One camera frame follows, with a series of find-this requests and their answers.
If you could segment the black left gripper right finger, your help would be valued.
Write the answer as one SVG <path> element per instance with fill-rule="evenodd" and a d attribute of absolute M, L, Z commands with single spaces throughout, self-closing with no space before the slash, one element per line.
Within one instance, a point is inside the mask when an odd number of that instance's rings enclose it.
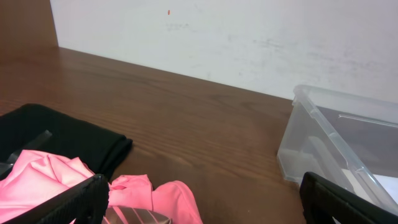
<path fill-rule="evenodd" d="M 304 174 L 300 198 L 308 224 L 397 224 L 397 215 L 314 172 Z"/>

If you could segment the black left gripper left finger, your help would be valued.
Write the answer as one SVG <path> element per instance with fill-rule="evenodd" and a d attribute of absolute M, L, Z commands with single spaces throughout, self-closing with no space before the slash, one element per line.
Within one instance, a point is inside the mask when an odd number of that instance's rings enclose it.
<path fill-rule="evenodd" d="M 5 224 L 100 224 L 108 201 L 108 181 L 96 174 Z"/>

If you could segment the pink shirt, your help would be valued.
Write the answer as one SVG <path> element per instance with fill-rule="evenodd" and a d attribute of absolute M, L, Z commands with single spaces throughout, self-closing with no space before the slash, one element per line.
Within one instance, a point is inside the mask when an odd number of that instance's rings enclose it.
<path fill-rule="evenodd" d="M 11 173 L 1 181 L 1 222 L 15 218 L 92 177 L 79 159 L 23 150 Z M 146 175 L 121 175 L 109 185 L 102 219 L 111 223 L 202 224 L 192 191 L 181 181 L 156 189 Z"/>

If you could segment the clear plastic storage bin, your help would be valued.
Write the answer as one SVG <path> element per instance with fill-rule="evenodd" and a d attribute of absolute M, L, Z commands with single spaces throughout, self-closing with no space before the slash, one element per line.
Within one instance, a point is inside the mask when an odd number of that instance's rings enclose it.
<path fill-rule="evenodd" d="M 397 104 L 309 85 L 294 95 L 277 152 L 283 178 L 314 172 L 397 213 Z"/>

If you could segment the black garment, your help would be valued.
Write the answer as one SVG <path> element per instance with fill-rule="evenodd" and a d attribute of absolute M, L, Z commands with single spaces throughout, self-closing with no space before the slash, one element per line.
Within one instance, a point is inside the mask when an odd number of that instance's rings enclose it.
<path fill-rule="evenodd" d="M 43 105 L 26 104 L 1 116 L 1 162 L 23 149 L 75 157 L 110 179 L 132 149 L 132 139 Z"/>

